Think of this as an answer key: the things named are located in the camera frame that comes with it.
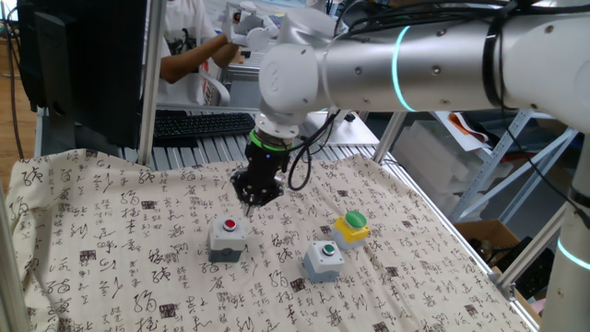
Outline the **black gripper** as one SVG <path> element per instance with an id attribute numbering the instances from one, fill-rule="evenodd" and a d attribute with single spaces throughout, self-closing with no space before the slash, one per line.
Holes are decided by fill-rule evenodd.
<path id="1" fill-rule="evenodd" d="M 254 143 L 245 150 L 248 160 L 247 179 L 245 170 L 236 170 L 230 182 L 241 203 L 245 216 L 250 216 L 255 208 L 263 207 L 283 194 L 283 184 L 276 177 L 284 172 L 289 163 L 289 153 L 285 150 L 268 150 Z"/>

